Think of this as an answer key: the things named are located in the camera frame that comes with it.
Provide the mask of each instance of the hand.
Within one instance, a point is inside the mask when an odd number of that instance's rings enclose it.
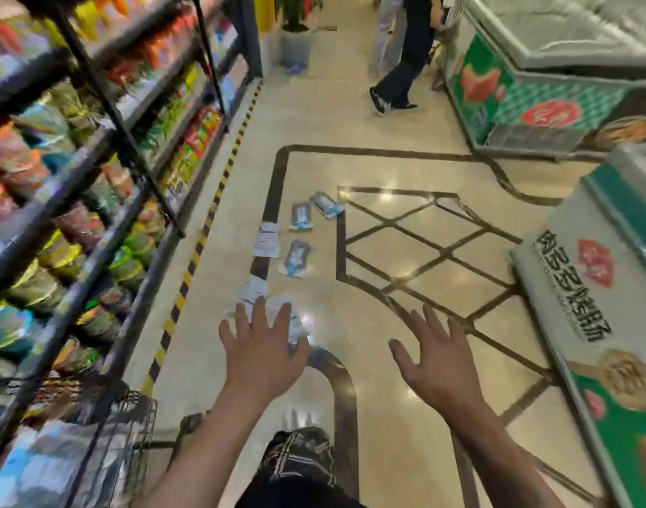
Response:
[[[462,327],[448,318],[448,336],[433,309],[427,305],[423,309],[426,321],[413,310],[409,322],[419,341],[419,363],[398,340],[390,340],[389,348],[405,382],[457,431],[487,404]]]
[[[243,303],[236,304],[236,336],[225,319],[219,324],[219,339],[227,353],[225,388],[247,395],[263,410],[284,394],[304,372],[309,342],[297,341],[292,357],[288,353],[288,328],[292,307],[285,303],[270,328],[263,297],[252,308],[252,325]]]
[[[441,24],[441,17],[443,16],[443,10],[439,5],[433,5],[431,7],[431,27],[438,28]]]

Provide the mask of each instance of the red logo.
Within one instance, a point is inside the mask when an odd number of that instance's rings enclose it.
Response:
[[[609,289],[615,276],[615,264],[610,250],[595,240],[580,239],[579,261],[585,266],[585,275],[600,286]]]
[[[582,109],[566,99],[542,101],[521,114],[522,122],[533,127],[567,127],[580,119]]]

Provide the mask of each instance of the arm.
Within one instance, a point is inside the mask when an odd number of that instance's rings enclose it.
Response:
[[[273,329],[264,298],[252,310],[252,327],[242,303],[236,305],[236,334],[219,325],[227,354],[227,379],[209,416],[139,508],[215,508],[238,455],[269,403],[302,375],[309,345],[300,339],[288,355],[291,306],[283,305]]]
[[[469,341],[450,319],[450,336],[430,307],[425,319],[415,311],[408,321],[419,340],[415,364],[399,341],[389,347],[412,390],[439,412],[462,442],[495,508],[563,508],[535,470],[532,457],[507,434],[502,420],[483,399]]]

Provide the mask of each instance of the person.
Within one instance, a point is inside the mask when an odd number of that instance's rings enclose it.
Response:
[[[564,505],[534,468],[533,458],[507,435],[488,406],[467,337],[454,320],[450,335],[434,311],[412,311],[408,326],[419,341],[414,363],[403,344],[389,341],[403,380],[436,410],[467,451],[495,508],[560,508]],[[288,391],[307,364],[300,339],[288,352],[291,307],[283,305],[270,328],[264,298],[248,321],[236,306],[236,335],[224,320],[219,338],[227,377],[213,409],[171,468],[139,508],[216,508],[234,464],[267,405]],[[237,508],[363,508],[335,486],[330,440],[317,427],[280,431],[269,443],[257,474]]]
[[[394,35],[389,40],[389,31],[394,22]],[[406,13],[403,9],[403,0],[380,0],[375,39],[372,42],[368,65],[371,78],[376,80],[378,76],[398,65],[405,33]]]
[[[407,25],[400,62],[370,87],[370,99],[379,116],[392,109],[417,107],[408,101],[408,91],[429,59],[435,29],[441,22],[441,0],[403,0],[403,7]]]

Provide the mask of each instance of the ice cream freezer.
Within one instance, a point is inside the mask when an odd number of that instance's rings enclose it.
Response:
[[[446,86],[488,152],[603,157],[646,142],[646,0],[467,0]]]
[[[646,508],[646,144],[610,153],[512,258],[608,490]]]

